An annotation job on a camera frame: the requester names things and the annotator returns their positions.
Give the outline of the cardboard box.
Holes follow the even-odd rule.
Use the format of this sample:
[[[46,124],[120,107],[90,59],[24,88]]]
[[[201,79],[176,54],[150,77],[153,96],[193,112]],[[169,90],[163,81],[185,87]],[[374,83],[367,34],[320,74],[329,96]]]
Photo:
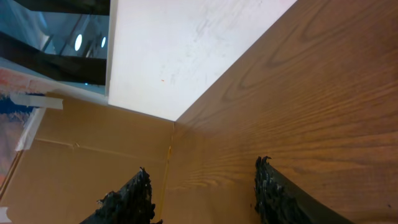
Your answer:
[[[170,121],[63,97],[48,109],[1,197],[13,223],[80,223],[140,168],[160,219]]]

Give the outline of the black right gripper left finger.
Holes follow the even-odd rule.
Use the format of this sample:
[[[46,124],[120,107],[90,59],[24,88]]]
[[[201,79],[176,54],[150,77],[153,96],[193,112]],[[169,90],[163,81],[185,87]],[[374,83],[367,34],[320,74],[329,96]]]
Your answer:
[[[151,224],[155,204],[150,175],[141,167],[117,192],[110,191],[97,204],[99,208],[80,224]]]

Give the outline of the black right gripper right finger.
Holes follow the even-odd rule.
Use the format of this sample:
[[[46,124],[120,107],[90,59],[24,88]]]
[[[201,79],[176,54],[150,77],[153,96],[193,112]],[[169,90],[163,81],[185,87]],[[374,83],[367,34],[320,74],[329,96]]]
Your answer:
[[[353,224],[314,199],[269,164],[270,157],[258,157],[255,174],[255,210],[266,224]]]

